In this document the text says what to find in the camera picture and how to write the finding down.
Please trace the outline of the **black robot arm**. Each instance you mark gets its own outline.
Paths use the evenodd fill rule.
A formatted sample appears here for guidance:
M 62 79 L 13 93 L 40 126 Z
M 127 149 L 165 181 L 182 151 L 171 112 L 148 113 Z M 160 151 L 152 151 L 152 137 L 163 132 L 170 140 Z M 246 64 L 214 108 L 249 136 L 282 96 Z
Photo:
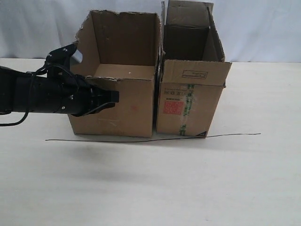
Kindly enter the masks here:
M 81 75 L 54 67 L 46 77 L 0 69 L 1 113 L 25 112 L 71 114 L 75 117 L 99 113 L 119 102 L 119 92 L 104 90 Z

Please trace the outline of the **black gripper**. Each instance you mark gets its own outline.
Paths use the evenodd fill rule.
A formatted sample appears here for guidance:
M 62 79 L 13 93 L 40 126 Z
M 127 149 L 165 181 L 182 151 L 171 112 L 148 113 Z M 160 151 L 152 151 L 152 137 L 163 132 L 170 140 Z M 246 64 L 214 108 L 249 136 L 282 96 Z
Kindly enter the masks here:
M 113 108 L 115 103 L 119 102 L 118 91 L 92 87 L 83 76 L 78 74 L 75 75 L 74 79 L 73 83 L 58 80 L 59 90 L 55 97 L 55 104 L 58 105 L 53 113 L 71 114 L 76 117 L 86 116 Z M 90 109 L 91 97 L 96 103 L 105 104 Z

